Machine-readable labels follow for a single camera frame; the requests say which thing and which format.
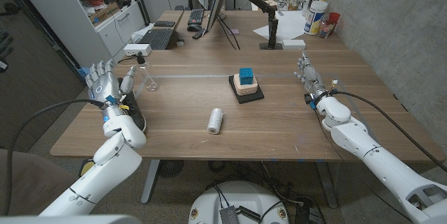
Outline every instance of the mouse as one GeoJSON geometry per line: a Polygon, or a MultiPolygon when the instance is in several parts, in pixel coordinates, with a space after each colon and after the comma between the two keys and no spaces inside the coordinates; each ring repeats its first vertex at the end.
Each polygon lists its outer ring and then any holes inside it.
{"type": "Polygon", "coordinates": [[[190,24],[188,25],[188,31],[200,31],[202,29],[202,27],[199,24],[190,24]]]}

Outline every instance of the metal table leg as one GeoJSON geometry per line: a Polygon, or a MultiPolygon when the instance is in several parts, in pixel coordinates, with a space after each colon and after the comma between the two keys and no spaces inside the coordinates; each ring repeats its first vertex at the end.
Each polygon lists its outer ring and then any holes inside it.
{"type": "Polygon", "coordinates": [[[330,180],[329,167],[326,162],[316,162],[316,169],[320,176],[321,185],[323,186],[324,194],[330,208],[338,207],[337,198],[335,197],[334,187],[330,180]]]}
{"type": "Polygon", "coordinates": [[[151,160],[149,171],[147,171],[145,188],[142,190],[141,202],[143,204],[149,203],[151,198],[152,189],[155,185],[156,172],[159,169],[160,160],[151,160]]]}

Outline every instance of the wooden block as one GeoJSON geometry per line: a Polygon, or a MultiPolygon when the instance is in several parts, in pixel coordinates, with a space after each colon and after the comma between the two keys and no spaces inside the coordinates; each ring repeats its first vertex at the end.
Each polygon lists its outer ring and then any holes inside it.
{"type": "Polygon", "coordinates": [[[233,78],[233,82],[235,84],[236,93],[239,96],[248,95],[248,94],[254,94],[258,91],[258,82],[256,81],[256,78],[253,76],[253,84],[240,84],[240,79],[238,76],[233,78]]]}

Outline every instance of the paper towel roll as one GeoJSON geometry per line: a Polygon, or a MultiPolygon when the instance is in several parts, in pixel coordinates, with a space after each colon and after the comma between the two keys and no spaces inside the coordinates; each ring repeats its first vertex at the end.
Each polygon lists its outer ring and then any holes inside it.
{"type": "Polygon", "coordinates": [[[211,112],[210,121],[208,122],[208,133],[217,134],[221,129],[222,116],[224,113],[219,108],[214,108],[211,112]]]}

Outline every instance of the blue cube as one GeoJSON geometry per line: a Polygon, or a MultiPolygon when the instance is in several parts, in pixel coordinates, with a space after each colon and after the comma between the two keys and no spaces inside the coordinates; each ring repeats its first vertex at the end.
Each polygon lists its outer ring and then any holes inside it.
{"type": "Polygon", "coordinates": [[[253,71],[251,68],[241,68],[239,70],[239,81],[241,85],[253,84],[253,71]]]}

